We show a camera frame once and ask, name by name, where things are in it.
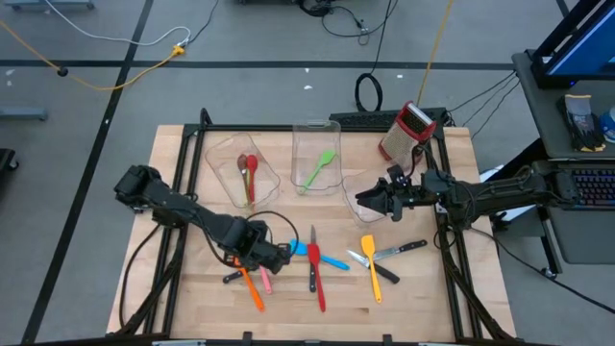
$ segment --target wooden table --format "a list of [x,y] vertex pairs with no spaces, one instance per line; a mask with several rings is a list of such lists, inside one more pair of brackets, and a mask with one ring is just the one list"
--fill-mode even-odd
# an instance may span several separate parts
[[[169,184],[173,179],[182,130],[183,126],[160,126],[149,162]],[[205,160],[208,148],[232,134],[206,133],[196,193],[199,202],[207,208],[215,212],[236,214],[230,199]],[[458,180],[477,182],[479,174],[468,130],[447,128],[445,134],[453,174]],[[321,253],[344,260],[351,266],[351,270],[342,271],[326,264],[321,265],[327,299],[325,313],[318,307],[316,294],[308,291],[307,258],[297,256],[277,276],[271,276],[274,289],[272,295],[264,293],[259,275],[253,274],[266,306],[266,311],[261,313],[255,308],[243,280],[222,284],[222,277],[233,270],[215,260],[202,231],[191,226],[171,336],[239,339],[243,332],[251,331],[254,339],[260,340],[377,341],[382,340],[383,334],[392,334],[395,341],[454,341],[442,259],[439,250],[431,243],[436,230],[433,208],[405,210],[401,222],[383,221],[369,229],[361,229],[353,221],[341,191],[331,196],[297,195],[290,182],[291,133],[263,132],[250,135],[282,179],[280,196],[268,206],[269,209],[286,215],[297,226],[303,240],[309,239],[310,225],[313,224],[318,233]],[[382,134],[342,133],[344,176],[383,163],[377,150],[381,137]],[[186,167],[189,167],[190,159],[187,161]],[[425,171],[424,162],[417,167],[416,177]],[[188,170],[184,170],[184,182],[187,181]],[[275,242],[287,242],[293,238],[290,228],[281,219],[275,216],[263,219],[271,227]],[[150,214],[135,217],[126,260],[154,226]],[[491,232],[485,217],[478,220],[475,227]],[[380,279],[381,304],[374,300],[369,271],[346,254],[347,249],[361,253],[359,239],[365,233],[374,235],[377,249],[419,239],[429,242],[427,247],[380,261],[382,266],[401,278],[398,284]],[[135,311],[151,288],[160,235],[161,232],[141,250],[133,265],[126,294],[127,315]],[[471,232],[465,233],[465,242],[477,295],[504,330],[514,334],[495,244],[487,237]],[[119,288],[111,312],[109,331],[119,329]],[[465,299],[460,292],[458,296],[464,332],[471,335]],[[163,293],[160,298],[162,306],[165,299],[166,294]],[[159,312],[155,330],[160,330],[162,316],[163,313]]]

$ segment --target transparent container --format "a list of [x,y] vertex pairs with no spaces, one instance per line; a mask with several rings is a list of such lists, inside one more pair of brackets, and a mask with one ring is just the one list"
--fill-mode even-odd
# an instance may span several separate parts
[[339,123],[330,120],[293,125],[290,181],[298,194],[324,195],[337,191],[342,183],[340,133]]
[[[355,223],[357,223],[360,227],[369,226],[377,221],[383,220],[385,217],[389,217],[374,210],[360,206],[357,204],[357,198],[355,195],[375,187],[379,178],[385,178],[389,183],[391,183],[391,179],[386,170],[395,164],[399,164],[402,167],[404,170],[404,175],[410,174],[410,171],[412,170],[412,162],[407,156],[403,156],[402,158],[397,158],[395,160],[384,161],[382,164],[379,164],[362,173],[344,177],[344,180],[342,181],[344,200],[346,202],[346,206],[348,206],[351,214],[353,215]],[[419,161],[417,160],[417,167],[415,167],[414,173],[411,177],[413,185],[420,184],[418,165]]]
[[[254,173],[254,201],[250,201],[249,188],[238,167],[237,159],[254,155],[258,165]],[[274,172],[265,157],[248,134],[237,134],[211,147],[205,159],[224,187],[231,202],[239,208],[254,211],[278,197],[280,177]]]

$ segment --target cheese grater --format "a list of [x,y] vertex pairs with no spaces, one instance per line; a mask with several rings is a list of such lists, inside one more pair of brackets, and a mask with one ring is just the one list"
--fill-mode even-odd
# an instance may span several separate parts
[[408,101],[395,117],[393,125],[381,140],[378,149],[389,161],[409,158],[412,147],[429,139],[435,130],[435,125],[435,121],[412,101]]

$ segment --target kitchen knife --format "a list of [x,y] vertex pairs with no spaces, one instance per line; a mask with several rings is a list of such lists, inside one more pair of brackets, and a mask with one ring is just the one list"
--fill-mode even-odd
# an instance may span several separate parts
[[[350,250],[346,250],[346,251],[348,252],[350,257],[353,258],[353,260],[356,260],[362,266],[364,266],[365,268],[369,269],[369,259],[359,255],[358,253],[356,253],[354,251],[350,251]],[[396,284],[396,283],[398,283],[400,281],[400,278],[397,275],[395,275],[395,274],[391,273],[390,271],[386,270],[381,265],[378,265],[378,264],[374,263],[374,269],[376,269],[376,272],[378,274],[384,276],[386,279],[388,279],[393,284]]]
[[402,245],[400,247],[392,247],[392,248],[380,250],[380,251],[377,251],[376,254],[374,254],[374,260],[382,260],[387,257],[400,254],[404,251],[420,248],[425,245],[427,245],[426,240],[419,240],[419,241],[409,242],[408,244]]

